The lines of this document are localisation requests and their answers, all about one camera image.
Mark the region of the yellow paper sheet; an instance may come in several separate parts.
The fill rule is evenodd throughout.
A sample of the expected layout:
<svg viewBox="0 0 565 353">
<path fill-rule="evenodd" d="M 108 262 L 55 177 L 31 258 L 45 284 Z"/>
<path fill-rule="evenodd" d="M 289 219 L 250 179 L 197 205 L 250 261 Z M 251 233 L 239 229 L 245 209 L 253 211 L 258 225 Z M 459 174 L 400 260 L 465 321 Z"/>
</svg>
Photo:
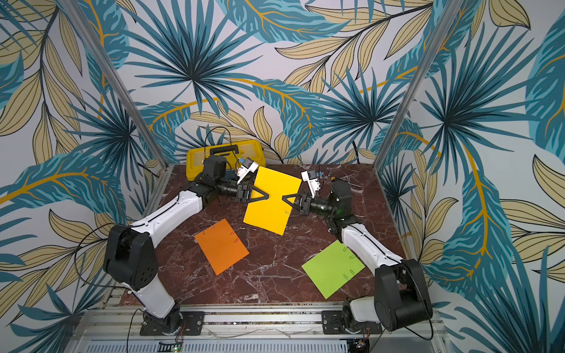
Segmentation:
<svg viewBox="0 0 565 353">
<path fill-rule="evenodd" d="M 267 193 L 267 200 L 251 202 L 247 205 L 244 223 L 283 235 L 292 207 L 282 200 L 283 196 L 296 194 L 301 179 L 273 169 L 260 167 L 254 186 Z"/>
</svg>

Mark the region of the lime green paper sheet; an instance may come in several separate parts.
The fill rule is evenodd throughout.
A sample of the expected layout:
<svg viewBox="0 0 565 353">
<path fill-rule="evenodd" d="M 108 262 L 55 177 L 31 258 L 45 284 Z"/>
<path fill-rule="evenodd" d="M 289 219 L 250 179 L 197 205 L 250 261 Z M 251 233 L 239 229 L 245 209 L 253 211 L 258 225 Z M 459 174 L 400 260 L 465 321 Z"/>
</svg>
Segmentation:
<svg viewBox="0 0 565 353">
<path fill-rule="evenodd" d="M 325 299 L 329 299 L 365 265 L 340 241 L 334 241 L 302 266 Z"/>
</svg>

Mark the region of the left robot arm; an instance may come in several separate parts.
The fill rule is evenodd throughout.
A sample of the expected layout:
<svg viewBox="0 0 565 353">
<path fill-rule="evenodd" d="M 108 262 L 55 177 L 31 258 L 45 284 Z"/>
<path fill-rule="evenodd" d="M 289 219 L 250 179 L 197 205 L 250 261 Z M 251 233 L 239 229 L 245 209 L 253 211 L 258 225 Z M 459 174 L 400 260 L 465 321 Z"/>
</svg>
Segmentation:
<svg viewBox="0 0 565 353">
<path fill-rule="evenodd" d="M 257 190 L 247 176 L 259 164 L 247 158 L 232 177 L 227 159 L 214 155 L 204 160 L 203 171 L 172 201 L 129 226 L 117 224 L 110 230 L 103 270 L 135 295 L 144 306 L 144 321 L 163 335 L 176 335 L 183 327 L 179 304 L 158 277 L 156 249 L 181 223 L 204 210 L 217 196 L 234 197 L 251 203 Z"/>
</svg>

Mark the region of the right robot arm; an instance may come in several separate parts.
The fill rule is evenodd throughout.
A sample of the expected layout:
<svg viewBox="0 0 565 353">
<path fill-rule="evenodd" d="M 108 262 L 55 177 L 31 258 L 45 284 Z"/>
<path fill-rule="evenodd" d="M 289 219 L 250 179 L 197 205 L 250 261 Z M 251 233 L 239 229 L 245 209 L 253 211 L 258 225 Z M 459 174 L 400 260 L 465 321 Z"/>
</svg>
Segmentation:
<svg viewBox="0 0 565 353">
<path fill-rule="evenodd" d="M 344 302 L 340 332 L 356 333 L 379 325 L 389 332 L 431 322 L 433 306 L 421 264 L 405 260 L 386 248 L 353 213 L 349 183 L 336 179 L 325 199 L 307 194 L 288 194 L 282 201 L 303 216 L 322 216 L 331 234 L 372 271 L 375 293 Z"/>
</svg>

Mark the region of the orange paper sheet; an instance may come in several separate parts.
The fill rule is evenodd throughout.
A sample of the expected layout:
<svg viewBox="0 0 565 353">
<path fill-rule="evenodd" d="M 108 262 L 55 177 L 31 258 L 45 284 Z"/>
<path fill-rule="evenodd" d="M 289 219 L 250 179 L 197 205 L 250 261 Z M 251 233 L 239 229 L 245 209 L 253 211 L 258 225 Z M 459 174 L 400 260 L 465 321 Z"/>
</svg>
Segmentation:
<svg viewBox="0 0 565 353">
<path fill-rule="evenodd" d="M 249 254 L 226 219 L 200 232 L 195 239 L 216 276 Z"/>
</svg>

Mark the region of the yellow black toolbox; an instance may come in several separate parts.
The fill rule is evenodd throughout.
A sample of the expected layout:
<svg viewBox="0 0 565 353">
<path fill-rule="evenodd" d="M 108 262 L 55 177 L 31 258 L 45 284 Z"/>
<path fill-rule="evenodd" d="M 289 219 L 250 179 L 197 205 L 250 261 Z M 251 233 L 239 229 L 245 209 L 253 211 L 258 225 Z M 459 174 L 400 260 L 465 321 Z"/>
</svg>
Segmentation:
<svg viewBox="0 0 565 353">
<path fill-rule="evenodd" d="M 194 180 L 198 174 L 203 172 L 204 159 L 211 155 L 226 157 L 229 162 L 228 166 L 231 166 L 232 169 L 238 168 L 240 160 L 246 160 L 247 158 L 253 160 L 259 166 L 266 167 L 266 158 L 260 143 L 256 140 L 244 140 L 189 150 L 186 155 L 185 172 L 188 180 Z"/>
</svg>

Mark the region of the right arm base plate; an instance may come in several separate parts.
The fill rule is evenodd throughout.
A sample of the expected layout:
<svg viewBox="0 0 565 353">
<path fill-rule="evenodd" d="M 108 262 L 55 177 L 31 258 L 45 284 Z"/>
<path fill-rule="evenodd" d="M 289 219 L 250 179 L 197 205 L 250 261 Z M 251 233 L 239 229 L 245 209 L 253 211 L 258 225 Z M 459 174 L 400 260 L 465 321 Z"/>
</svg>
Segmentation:
<svg viewBox="0 0 565 353">
<path fill-rule="evenodd" d="M 358 322 L 343 310 L 322 311 L 322 329 L 325 335 L 380 334 L 383 328 L 376 322 Z"/>
</svg>

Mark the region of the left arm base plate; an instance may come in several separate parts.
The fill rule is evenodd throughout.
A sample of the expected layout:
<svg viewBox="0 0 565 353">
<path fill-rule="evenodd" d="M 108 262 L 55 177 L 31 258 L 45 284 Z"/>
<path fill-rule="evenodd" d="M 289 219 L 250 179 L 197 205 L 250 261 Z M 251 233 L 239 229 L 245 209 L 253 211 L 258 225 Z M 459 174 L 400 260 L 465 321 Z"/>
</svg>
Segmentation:
<svg viewBox="0 0 565 353">
<path fill-rule="evenodd" d="M 198 336 L 201 334 L 205 313 L 201 311 L 171 312 L 159 319 L 144 313 L 141 336 Z"/>
</svg>

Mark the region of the left aluminium corner post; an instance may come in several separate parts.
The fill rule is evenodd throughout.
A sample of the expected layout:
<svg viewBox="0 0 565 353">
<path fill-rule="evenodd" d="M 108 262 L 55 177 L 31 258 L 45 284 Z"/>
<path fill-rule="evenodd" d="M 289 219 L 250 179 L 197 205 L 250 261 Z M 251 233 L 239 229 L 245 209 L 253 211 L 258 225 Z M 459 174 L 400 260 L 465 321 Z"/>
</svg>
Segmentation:
<svg viewBox="0 0 565 353">
<path fill-rule="evenodd" d="M 94 28 L 88 23 L 85 13 L 83 13 L 80 9 L 79 2 L 63 0 L 60 1 L 60 4 L 77 33 L 82 38 L 86 48 L 94 57 L 94 60 L 100 67 L 101 72 L 106 76 L 109 85 L 113 88 L 117 98 L 123 104 L 126 112 L 132 119 L 132 122 L 138 128 L 140 136 L 146 141 L 151 154 L 157 160 L 162 169 L 167 169 L 169 166 L 168 161 L 164 157 L 161 148 L 152 137 L 148 126 L 129 94 L 126 85 L 122 82 L 117 70 L 111 62 L 110 57 L 99 39 L 97 39 Z"/>
</svg>

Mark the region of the aluminium corner post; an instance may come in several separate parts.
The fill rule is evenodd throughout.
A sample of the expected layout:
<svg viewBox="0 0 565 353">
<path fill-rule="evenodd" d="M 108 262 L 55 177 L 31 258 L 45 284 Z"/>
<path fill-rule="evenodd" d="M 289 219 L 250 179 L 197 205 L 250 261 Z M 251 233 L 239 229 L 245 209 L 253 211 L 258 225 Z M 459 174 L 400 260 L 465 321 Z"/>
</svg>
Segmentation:
<svg viewBox="0 0 565 353">
<path fill-rule="evenodd" d="M 122 82 L 117 70 L 111 62 L 110 57 L 99 39 L 97 39 L 94 28 L 88 23 L 85 13 L 83 13 L 80 9 L 79 2 L 63 0 L 60 1 L 60 4 L 77 33 L 82 38 L 86 48 L 94 57 L 94 60 L 100 67 L 101 72 L 106 76 L 109 85 L 113 88 L 117 98 L 123 104 L 126 112 L 132 119 L 132 122 L 138 128 L 140 136 L 146 141 L 151 154 L 157 160 L 162 169 L 167 169 L 169 166 L 168 161 L 164 157 L 161 148 L 152 137 L 148 126 L 129 94 L 126 85 Z"/>
<path fill-rule="evenodd" d="M 406 94 L 404 95 L 394 118 L 388 126 L 387 134 L 380 146 L 379 153 L 375 158 L 375 162 L 373 164 L 375 172 L 379 172 L 381 166 L 383 165 L 388 150 L 394 143 L 395 136 L 397 135 L 403 123 L 403 119 L 408 112 L 410 104 L 412 103 L 419 86 L 424 81 L 436 55 L 438 54 L 443 40 L 447 36 L 453 21 L 456 19 L 457 12 L 461 8 L 462 3 L 463 2 L 461 0 L 457 0 L 449 1 L 446 4 L 444 12 L 442 13 L 441 18 L 438 20 L 437 27 L 432 32 L 429 47 L 425 51 L 423 51 L 422 58 L 414 72 L 414 75 L 406 90 Z"/>
</svg>

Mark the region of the aluminium front frame rail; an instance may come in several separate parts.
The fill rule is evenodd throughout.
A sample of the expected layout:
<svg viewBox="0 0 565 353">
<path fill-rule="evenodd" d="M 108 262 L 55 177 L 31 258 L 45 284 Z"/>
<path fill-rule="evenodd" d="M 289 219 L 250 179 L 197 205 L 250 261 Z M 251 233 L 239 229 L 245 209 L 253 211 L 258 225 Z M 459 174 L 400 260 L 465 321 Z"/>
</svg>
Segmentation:
<svg viewBox="0 0 565 353">
<path fill-rule="evenodd" d="M 184 305 L 201 319 L 180 337 L 143 336 L 136 307 L 108 306 L 82 318 L 67 352 L 454 352 L 443 321 L 389 332 L 338 329 L 337 302 Z"/>
</svg>

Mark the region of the right aluminium corner post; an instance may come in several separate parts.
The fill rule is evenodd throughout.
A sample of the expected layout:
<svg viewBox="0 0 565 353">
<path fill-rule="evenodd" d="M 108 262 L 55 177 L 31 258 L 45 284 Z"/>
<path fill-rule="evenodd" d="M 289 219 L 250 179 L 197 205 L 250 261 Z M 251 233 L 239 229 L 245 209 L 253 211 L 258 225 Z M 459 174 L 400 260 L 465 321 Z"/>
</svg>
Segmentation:
<svg viewBox="0 0 565 353">
<path fill-rule="evenodd" d="M 397 135 L 403 123 L 403 119 L 408 112 L 410 104 L 412 103 L 419 86 L 424 81 L 436 55 L 438 54 L 443 40 L 447 36 L 453 21 L 456 19 L 457 12 L 461 8 L 462 3 L 463 2 L 461 0 L 457 0 L 449 1 L 446 4 L 444 12 L 442 13 L 441 18 L 438 20 L 437 27 L 432 32 L 429 47 L 425 51 L 423 51 L 422 58 L 414 72 L 414 75 L 406 90 L 406 94 L 404 95 L 394 118 L 388 126 L 387 134 L 380 146 L 379 153 L 375 158 L 375 162 L 373 164 L 375 172 L 379 172 L 381 166 L 383 165 L 388 150 L 394 143 L 395 136 Z"/>
</svg>

